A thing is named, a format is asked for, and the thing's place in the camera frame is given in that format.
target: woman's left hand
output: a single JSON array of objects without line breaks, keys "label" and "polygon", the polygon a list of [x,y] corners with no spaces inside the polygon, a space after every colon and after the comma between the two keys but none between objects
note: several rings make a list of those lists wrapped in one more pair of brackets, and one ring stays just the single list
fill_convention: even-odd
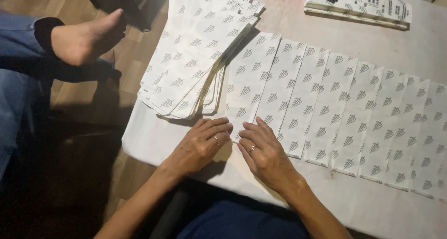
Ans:
[{"label": "woman's left hand", "polygon": [[200,119],[160,167],[169,169],[178,177],[198,172],[230,140],[228,130],[232,127],[227,117]]}]

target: silver ring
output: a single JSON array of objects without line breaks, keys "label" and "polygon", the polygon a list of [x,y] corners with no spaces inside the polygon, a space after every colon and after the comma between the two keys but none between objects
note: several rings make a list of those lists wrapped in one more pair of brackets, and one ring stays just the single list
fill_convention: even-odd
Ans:
[{"label": "silver ring", "polygon": [[257,149],[257,146],[252,146],[252,147],[250,148],[249,153],[251,154],[251,152],[252,152],[253,150],[255,150],[255,149]]},{"label": "silver ring", "polygon": [[219,139],[216,136],[213,136],[217,140],[217,146],[219,146]]}]

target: forearm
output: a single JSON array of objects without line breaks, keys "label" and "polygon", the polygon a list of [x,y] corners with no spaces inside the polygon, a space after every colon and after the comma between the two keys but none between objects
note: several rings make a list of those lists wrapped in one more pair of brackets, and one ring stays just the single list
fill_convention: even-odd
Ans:
[{"label": "forearm", "polygon": [[284,199],[296,209],[313,238],[352,238],[348,230],[318,200],[305,180],[299,181],[295,190],[285,194]]},{"label": "forearm", "polygon": [[181,180],[162,165],[103,226],[96,239],[130,238],[158,201]]}]

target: white table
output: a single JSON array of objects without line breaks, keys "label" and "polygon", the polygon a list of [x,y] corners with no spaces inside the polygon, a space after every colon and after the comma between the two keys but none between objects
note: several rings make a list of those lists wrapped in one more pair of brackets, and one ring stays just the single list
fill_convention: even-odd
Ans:
[{"label": "white table", "polygon": [[[261,31],[447,84],[447,10],[443,7],[404,0],[413,6],[413,22],[410,30],[400,31],[305,15],[305,0],[258,1],[265,2],[266,8],[257,25]],[[220,109],[213,118],[223,113]],[[194,123],[157,118],[137,100],[122,138],[123,149],[158,166]],[[347,227],[381,238],[447,238],[447,204],[437,198],[331,172],[302,160],[291,161],[321,202]],[[224,147],[195,178],[262,202],[286,205],[255,179],[235,144]]]}]

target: hand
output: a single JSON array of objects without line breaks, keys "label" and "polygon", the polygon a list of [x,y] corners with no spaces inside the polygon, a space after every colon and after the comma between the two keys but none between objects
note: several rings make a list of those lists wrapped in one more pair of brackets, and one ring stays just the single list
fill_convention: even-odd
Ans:
[{"label": "hand", "polygon": [[[273,130],[260,117],[256,117],[256,122],[258,125],[243,122],[245,130],[239,132],[241,139],[237,146],[250,171],[287,200],[306,181],[293,167]],[[252,146],[256,149],[250,153]]]},{"label": "hand", "polygon": [[198,172],[230,140],[227,131],[232,127],[227,117],[200,119],[160,166],[178,177]]}]

